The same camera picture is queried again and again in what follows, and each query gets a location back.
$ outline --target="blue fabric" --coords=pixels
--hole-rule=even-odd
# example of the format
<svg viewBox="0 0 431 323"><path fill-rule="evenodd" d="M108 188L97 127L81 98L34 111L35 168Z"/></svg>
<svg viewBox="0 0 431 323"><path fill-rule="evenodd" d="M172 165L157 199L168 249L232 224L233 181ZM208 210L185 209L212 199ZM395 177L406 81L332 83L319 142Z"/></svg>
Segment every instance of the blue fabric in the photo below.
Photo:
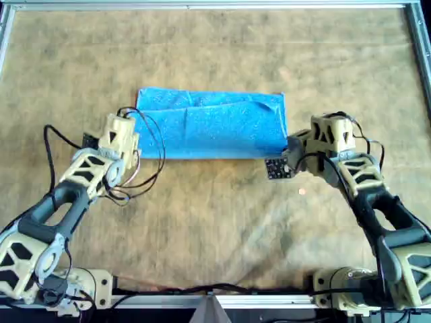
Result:
<svg viewBox="0 0 431 323"><path fill-rule="evenodd" d="M280 155L287 145L283 94L147 87L139 91L137 109L157 122L170 159L262 158ZM142 158L158 158L144 121L134 117Z"/></svg>

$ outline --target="wire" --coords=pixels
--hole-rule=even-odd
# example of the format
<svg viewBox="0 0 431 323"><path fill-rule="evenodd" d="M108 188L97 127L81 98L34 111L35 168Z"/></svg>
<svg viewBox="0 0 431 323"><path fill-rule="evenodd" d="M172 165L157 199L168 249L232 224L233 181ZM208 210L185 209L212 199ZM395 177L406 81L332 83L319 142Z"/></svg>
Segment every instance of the wire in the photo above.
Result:
<svg viewBox="0 0 431 323"><path fill-rule="evenodd" d="M378 165L380 167L380 172L382 172L383 163L385 161L385 146L380 141L369 139L368 137L365 137L364 131L362 131L362 127L361 127L360 123L353 116L350 116L349 114L345 113L344 111L338 111L338 112L334 112L334 113L326 115L327 118L331 118L332 116L342 116L342 117L350 120L352 123L354 123L358 127L361 135L357 136L357 135L353 134L353 137L357 138L357 139L365 140L365 142L366 142L366 153L368 155L370 155L370 152L371 152L371 143L377 143L380 145L381 154L380 154L380 161L379 161Z"/></svg>
<svg viewBox="0 0 431 323"><path fill-rule="evenodd" d="M130 183L137 175L137 173L139 172L139 170L141 169L141 156L139 156L139 152L138 150L133 151L133 153L137 155L137 165L135 168L135 171L133 172L133 174L121 185L119 186L124 186L124 185L128 185L128 183Z"/></svg>
<svg viewBox="0 0 431 323"><path fill-rule="evenodd" d="M142 120L144 121L147 130L149 131L152 139L154 140L154 142L156 143L156 146L158 147L158 168L156 170L156 172L154 174L152 174L149 178L147 178L146 180L144 180L141 184L137 184L137 185L128 185L126 186L126 184L122 184L122 185L118 185L117 187L119 188L141 188L143 186L145 186L146 184L150 184L149 187L147 187L145 190L137 193L137 194L132 194L130 196L130 199L134 199L137 198L145 193L147 193L152 187L153 185L156 183L156 180L160 174L160 172L163 170L165 161L166 161L166 146L164 144L164 140L163 140L163 136L162 136L162 132L160 130L160 127L158 126L158 123L151 117L151 116L145 116L144 113L138 109L136 109L135 107L123 107L123 108L119 108L117 111L117 116L121 116L121 112L123 110L127 110L126 113L124 113L123 117L127 118L128 115L132 114L132 113L138 113L140 115L140 117L142 118ZM148 124L147 118L150 119L156 126L158 132L159 132L159 136L161 139L161 144L159 142L159 140L157 140L156 136L154 135L153 130L151 129L150 125Z"/></svg>
<svg viewBox="0 0 431 323"><path fill-rule="evenodd" d="M300 171L300 167L302 165L302 162L304 162L309 157L323 158L333 168L334 172L337 174L339 183L341 184L341 187L343 189L343 193L344 193L347 201L349 202L349 204L351 204L352 202L351 202L350 196L349 196L349 189L347 188L347 184L345 183L343 176L339 172L338 167L334 164L334 162L328 156L326 156L325 153L323 153L323 152L316 152L316 153L306 153L306 154L304 154L298 160L298 163L296 164L294 173L297 174Z"/></svg>
<svg viewBox="0 0 431 323"><path fill-rule="evenodd" d="M404 314L402 315L402 317L394 323L401 323L402 321L404 321L404 319L407 317L408 313L409 313L408 310L404 311Z"/></svg>
<svg viewBox="0 0 431 323"><path fill-rule="evenodd" d="M64 140L67 144L69 144L73 148L81 149L81 147L73 143L72 141L70 141L68 138L66 138L62 133L60 133L60 131L58 131L51 124L46 124L45 127L43 128L43 141L45 143L46 156L48 158L49 172L51 175L51 183L49 184L48 193L51 193L54 190L54 186L55 186L55 169L54 169L53 157L51 154L51 147L49 145L48 130L52 130L53 133L55 133L57 136L59 136L62 140Z"/></svg>
<svg viewBox="0 0 431 323"><path fill-rule="evenodd" d="M214 289L224 290L224 291L232 291L238 294L244 294L244 295L256 295L256 294L265 294L265 293L271 293L271 294L290 294L290 295L304 295L304 292L302 291L294 291L292 292L291 289L257 289L257 288L246 288L241 287L237 285L232 285L228 283L219 283L214 285L201 285L201 286L195 286L187 289L179 289L179 288L170 288L170 289L163 289L161 291L142 291L137 292L130 295L125 295L122 298L120 298L118 301L116 301L112 306L111 309L115 309L120 303L124 302L126 299L130 299L132 297L136 296L142 296L142 295L190 295L195 293L201 293L201 292L212 292ZM328 293L359 293L361 292L361 289L358 288L340 288L340 289L324 289L322 291L313 291L311 293L307 293L307 295L315 296L320 294L328 294Z"/></svg>

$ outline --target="metal frame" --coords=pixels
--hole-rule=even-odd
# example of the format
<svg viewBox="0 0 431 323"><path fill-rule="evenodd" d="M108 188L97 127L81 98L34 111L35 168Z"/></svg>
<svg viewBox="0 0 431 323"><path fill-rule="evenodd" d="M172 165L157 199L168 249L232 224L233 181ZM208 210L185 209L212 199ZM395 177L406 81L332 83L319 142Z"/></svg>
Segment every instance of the metal frame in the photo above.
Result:
<svg viewBox="0 0 431 323"><path fill-rule="evenodd" d="M7 45L18 10L131 10L131 9L297 9L297 8L404 8L418 61L426 99L428 118L431 120L431 44L419 0L4 0L0 14L0 73ZM308 295L223 295L217 296L225 309L288 308L316 309ZM118 308L196 308L202 296L137 296L125 300Z"/></svg>
<svg viewBox="0 0 431 323"><path fill-rule="evenodd" d="M124 295L113 295L111 305L114 305ZM197 308L205 296L202 295L141 295L121 302L118 309L190 309ZM243 309L289 309L316 310L319 307L308 295L219 295L216 296L225 310ZM43 309L41 305L20 305L22 308Z"/></svg>

